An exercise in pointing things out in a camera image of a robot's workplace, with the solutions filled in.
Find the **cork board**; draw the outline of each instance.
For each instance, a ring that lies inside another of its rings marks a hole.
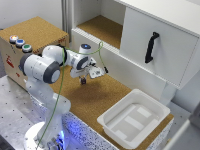
[[[32,46],[33,50],[38,50],[55,40],[68,36],[66,32],[40,17],[32,18],[0,31],[0,37],[8,43],[11,35],[17,35],[20,39],[24,39],[26,44]]]
[[[78,28],[120,49],[123,26],[103,16],[97,16]]]
[[[64,83],[61,91],[61,95],[71,101],[70,111],[120,150],[123,150],[120,145],[105,134],[102,126],[97,122],[97,118],[131,92],[131,89],[108,75],[95,79],[88,77],[87,84],[80,85],[78,78],[71,78],[70,69],[69,66],[65,67]],[[59,92],[60,83],[61,77],[51,85],[56,93]],[[136,150],[146,149],[172,119],[173,115],[167,116]]]

